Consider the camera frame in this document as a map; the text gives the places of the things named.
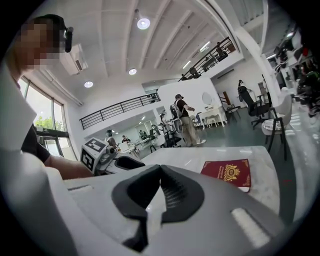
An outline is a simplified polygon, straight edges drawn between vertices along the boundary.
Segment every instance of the round mirror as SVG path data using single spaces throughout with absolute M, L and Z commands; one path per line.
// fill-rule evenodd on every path
M 211 105 L 211 103 L 212 103 L 212 98 L 211 98 L 210 94 L 207 93 L 207 92 L 204 92 L 204 93 L 202 94 L 202 101 L 203 101 L 203 103 L 206 104 L 206 105 Z

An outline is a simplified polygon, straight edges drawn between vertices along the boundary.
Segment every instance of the window frame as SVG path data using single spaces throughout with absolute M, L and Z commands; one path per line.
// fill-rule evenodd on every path
M 51 139 L 54 139 L 56 141 L 56 145 L 57 145 L 59 154 L 62 157 L 64 157 L 64 154 L 63 154 L 61 146 L 59 144 L 59 138 L 66 138 L 69 147 L 72 149 L 74 158 L 76 160 L 78 160 L 77 155 L 75 153 L 75 150 L 74 150 L 74 148 L 72 146 L 69 133 L 68 133 L 64 104 L 62 104 L 61 102 L 56 100 L 54 97 L 51 97 L 49 94 L 44 92 L 42 89 L 40 89 L 38 86 L 36 86 L 31 80 L 27 79 L 25 76 L 22 76 L 21 79 L 24 82 L 27 83 L 27 86 L 26 86 L 26 89 L 25 89 L 25 92 L 24 92 L 24 95 L 23 95 L 25 100 L 27 100 L 29 87 L 31 86 L 34 90 L 36 90 L 38 93 L 40 93 L 41 95 L 43 95 L 44 97 L 48 98 L 51 101 L 51 116 L 52 116 L 52 127 L 53 127 L 53 129 L 47 129 L 47 128 L 42 128 L 41 129 L 41 127 L 37 128 L 37 126 L 35 126 L 36 135 L 40 136 L 40 137 L 43 137 L 44 139 L 45 138 L 49 138 L 49 137 Z M 62 123 L 63 123 L 63 127 L 64 127 L 65 131 L 57 130 L 57 128 L 56 128 L 55 103 L 61 107 Z

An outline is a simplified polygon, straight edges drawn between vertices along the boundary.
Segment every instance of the khaki pants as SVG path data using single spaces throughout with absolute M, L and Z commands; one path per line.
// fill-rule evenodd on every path
M 182 134 L 187 147 L 191 147 L 192 145 L 199 143 L 200 138 L 196 133 L 196 129 L 191 118 L 189 116 L 185 116 L 181 117 L 180 120 L 182 122 Z

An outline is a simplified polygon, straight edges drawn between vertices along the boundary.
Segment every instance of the vr headset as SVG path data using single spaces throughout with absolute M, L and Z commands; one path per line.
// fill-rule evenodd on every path
M 72 37 L 74 28 L 72 26 L 66 27 L 64 19 L 55 14 L 47 14 L 44 16 L 36 17 L 34 20 L 37 21 L 42 19 L 51 20 L 53 22 L 55 42 L 63 42 L 65 52 L 69 53 L 72 49 Z

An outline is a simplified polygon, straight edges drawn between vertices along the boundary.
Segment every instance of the white table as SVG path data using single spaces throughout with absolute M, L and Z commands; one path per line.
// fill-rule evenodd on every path
M 169 165 L 200 173 L 206 161 L 248 159 L 251 174 L 249 195 L 276 214 L 280 209 L 279 181 L 274 163 L 263 146 L 160 148 L 146 156 L 146 165 Z
M 199 117 L 201 119 L 201 122 L 203 123 L 203 129 L 205 129 L 205 119 L 211 116 L 219 116 L 222 126 L 225 127 L 224 122 L 227 123 L 227 120 L 223 118 L 223 115 L 225 116 L 225 111 L 222 106 L 218 108 L 210 107 L 206 112 L 201 112 L 199 114 Z
M 132 154 L 133 156 L 135 156 L 136 158 L 140 159 L 140 157 L 138 156 L 138 154 L 135 151 L 135 145 L 130 145 L 127 150 L 124 150 L 121 153 L 129 153 L 129 154 Z

